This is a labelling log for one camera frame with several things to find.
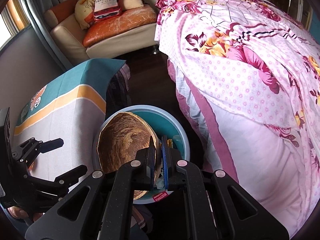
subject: coconut shell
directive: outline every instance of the coconut shell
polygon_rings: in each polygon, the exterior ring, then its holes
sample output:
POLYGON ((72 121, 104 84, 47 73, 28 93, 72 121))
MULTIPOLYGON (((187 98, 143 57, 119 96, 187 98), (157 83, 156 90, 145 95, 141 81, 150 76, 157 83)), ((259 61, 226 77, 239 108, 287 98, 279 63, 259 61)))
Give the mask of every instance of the coconut shell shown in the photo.
MULTIPOLYGON (((139 116, 122 112, 115 115, 102 129, 97 152, 102 170, 110 173, 121 165, 135 159, 138 150, 149 147, 150 136, 160 154, 160 142, 152 128, 139 116)), ((156 156, 155 179, 161 170, 161 158, 156 156)), ((142 197, 146 191, 135 191, 134 199, 142 197)))

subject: human hand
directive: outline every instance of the human hand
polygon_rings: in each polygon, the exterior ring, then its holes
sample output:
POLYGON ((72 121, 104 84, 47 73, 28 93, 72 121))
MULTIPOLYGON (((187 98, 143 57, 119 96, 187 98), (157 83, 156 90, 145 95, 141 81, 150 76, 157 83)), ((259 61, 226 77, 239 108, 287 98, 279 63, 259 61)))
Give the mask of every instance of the human hand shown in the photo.
MULTIPOLYGON (((10 207, 8 208, 8 211, 12 217, 16 219, 24 219, 27 218, 29 215, 27 212, 22 210, 20 207, 10 207)), ((33 215, 33 221, 37 221, 43 214, 42 213, 35 213, 33 215)))

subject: metal screw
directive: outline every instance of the metal screw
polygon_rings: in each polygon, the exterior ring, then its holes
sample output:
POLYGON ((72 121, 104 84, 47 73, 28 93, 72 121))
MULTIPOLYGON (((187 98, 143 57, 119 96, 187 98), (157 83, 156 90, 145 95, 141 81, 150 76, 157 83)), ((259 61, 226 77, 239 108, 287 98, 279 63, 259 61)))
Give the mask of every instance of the metal screw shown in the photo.
POLYGON ((140 166, 140 165, 141 165, 141 162, 140 162, 140 161, 133 160, 133 161, 131 162, 131 166, 132 166, 132 167, 138 167, 138 166, 140 166))
POLYGON ((177 162, 177 164, 178 164, 178 166, 180 166, 180 167, 184 167, 184 166, 187 166, 187 162, 185 161, 185 160, 179 160, 178 162, 177 162))
POLYGON ((103 175, 102 171, 94 171, 92 173, 92 177, 94 177, 95 179, 100 178, 103 175))
POLYGON ((222 170, 216 171, 216 176, 219 178, 223 178, 226 175, 226 173, 222 170))

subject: dark wooden floor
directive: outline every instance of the dark wooden floor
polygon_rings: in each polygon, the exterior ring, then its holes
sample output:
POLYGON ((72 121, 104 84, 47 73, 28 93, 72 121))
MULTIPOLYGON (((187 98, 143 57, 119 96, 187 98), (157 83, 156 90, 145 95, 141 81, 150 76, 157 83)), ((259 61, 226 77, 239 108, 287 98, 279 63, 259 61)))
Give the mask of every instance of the dark wooden floor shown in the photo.
MULTIPOLYGON (((203 164, 201 142, 189 122, 180 111, 176 98, 175 83, 167 71, 167 56, 163 53, 152 54, 151 48, 130 52, 118 57, 130 67, 129 95, 132 105, 152 105, 172 114, 182 125, 190 143, 190 161, 199 168, 203 164)), ((181 191, 147 207, 153 214, 154 228, 150 240, 187 238, 184 200, 181 191)))

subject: beige sofa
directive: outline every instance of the beige sofa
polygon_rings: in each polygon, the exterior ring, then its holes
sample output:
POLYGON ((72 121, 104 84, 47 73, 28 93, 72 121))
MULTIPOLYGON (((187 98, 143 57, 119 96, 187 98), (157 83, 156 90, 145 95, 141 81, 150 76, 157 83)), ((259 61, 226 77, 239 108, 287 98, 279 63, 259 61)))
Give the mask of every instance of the beige sofa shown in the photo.
POLYGON ((119 17, 82 30, 74 15, 76 2, 67 0, 44 14, 53 40, 73 65, 90 58, 114 58, 156 44, 157 15, 150 6, 126 10, 119 17))

